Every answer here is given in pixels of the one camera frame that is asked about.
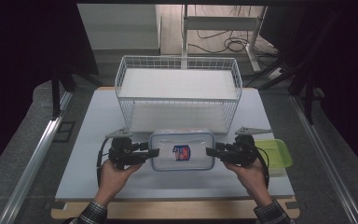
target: label sticker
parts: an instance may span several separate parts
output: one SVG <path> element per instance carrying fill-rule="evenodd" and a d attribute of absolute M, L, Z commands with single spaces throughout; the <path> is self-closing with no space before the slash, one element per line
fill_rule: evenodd
<path fill-rule="evenodd" d="M 191 151 L 188 145 L 174 146 L 172 153 L 174 154 L 176 161 L 190 160 Z"/>

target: metal rail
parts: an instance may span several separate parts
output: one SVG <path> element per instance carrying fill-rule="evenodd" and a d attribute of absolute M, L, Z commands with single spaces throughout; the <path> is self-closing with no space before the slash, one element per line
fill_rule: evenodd
<path fill-rule="evenodd" d="M 48 123 L 45 132 L 43 133 L 36 149 L 34 150 L 33 156 L 29 160 L 27 167 L 22 173 L 16 188 L 11 194 L 4 211 L 0 216 L 0 223 L 13 223 L 16 219 L 16 216 L 21 209 L 22 203 L 24 202 L 30 187 L 34 183 L 34 178 L 39 171 L 40 165 L 42 164 L 43 159 L 45 159 L 46 153 L 48 152 L 48 148 L 54 138 L 54 135 L 60 126 L 63 115 L 65 114 L 65 109 L 68 106 L 71 97 L 72 93 L 64 93 L 61 99 L 61 112 L 55 120 L 51 120 Z"/>
<path fill-rule="evenodd" d="M 342 207 L 347 213 L 351 223 L 357 224 L 358 208 L 356 202 L 351 196 L 351 192 L 349 191 L 348 187 L 345 185 L 344 181 L 339 175 L 315 128 L 308 123 L 308 120 L 303 113 L 304 108 L 300 100 L 298 99 L 298 96 L 291 96 L 291 99 L 293 101 L 293 104 L 295 105 L 296 112 L 300 117 L 302 124 L 304 125 L 307 135 L 313 144 L 316 154 L 318 155 L 322 166 L 324 167 L 324 170 L 326 171 L 326 174 L 329 177 L 331 184 L 333 185 L 333 189 L 336 191 L 336 194 L 342 203 Z"/>

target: clear plastic container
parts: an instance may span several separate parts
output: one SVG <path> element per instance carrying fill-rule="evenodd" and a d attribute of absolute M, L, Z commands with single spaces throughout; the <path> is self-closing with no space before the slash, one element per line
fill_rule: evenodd
<path fill-rule="evenodd" d="M 149 139 L 149 148 L 159 148 L 151 159 L 156 171 L 210 170 L 214 157 L 206 155 L 214 147 L 214 135 L 206 129 L 157 130 Z"/>

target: gray carpet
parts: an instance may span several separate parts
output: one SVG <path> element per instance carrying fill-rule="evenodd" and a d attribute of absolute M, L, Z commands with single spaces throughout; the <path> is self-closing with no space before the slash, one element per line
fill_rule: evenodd
<path fill-rule="evenodd" d="M 244 75 L 244 84 L 246 84 L 252 77 L 250 65 L 245 58 L 238 58 L 238 61 L 241 73 Z M 112 86 L 118 61 L 100 60 L 98 62 L 101 75 L 96 78 L 106 86 Z M 50 209 L 54 206 L 56 190 L 91 96 L 96 89 L 88 81 L 78 76 L 74 78 L 78 87 L 74 91 L 63 119 L 64 122 L 69 122 L 63 128 L 68 129 L 71 124 L 73 125 L 72 133 L 70 136 L 66 132 L 56 135 L 57 141 L 50 146 L 17 216 L 16 223 L 62 223 L 62 220 L 51 218 Z M 258 85 L 267 80 L 268 77 L 261 77 L 254 84 Z M 301 211 L 296 223 L 350 223 L 287 93 L 290 81 L 289 79 L 266 91 L 261 91 L 260 94 L 275 137 L 286 143 L 293 157 L 294 164 L 287 169 L 287 173 Z M 50 95 L 49 83 L 36 88 L 34 103 L 29 113 L 0 158 L 0 215 L 48 124 L 51 116 Z M 318 102 L 313 104 L 313 119 L 315 129 L 358 204 L 356 156 L 325 117 Z"/>

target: hand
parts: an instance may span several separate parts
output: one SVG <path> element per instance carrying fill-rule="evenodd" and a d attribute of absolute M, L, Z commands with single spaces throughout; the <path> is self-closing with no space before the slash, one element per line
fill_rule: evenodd
<path fill-rule="evenodd" d="M 259 159 L 247 167 L 224 162 L 228 170 L 233 171 L 241 184 L 246 188 L 249 195 L 255 200 L 258 207 L 264 207 L 272 204 L 269 192 L 263 175 L 263 167 Z"/>
<path fill-rule="evenodd" d="M 110 160 L 104 161 L 101 172 L 100 189 L 95 195 L 94 201 L 107 206 L 124 188 L 130 175 L 139 170 L 141 166 L 142 164 L 131 165 L 124 170 L 119 170 Z"/>

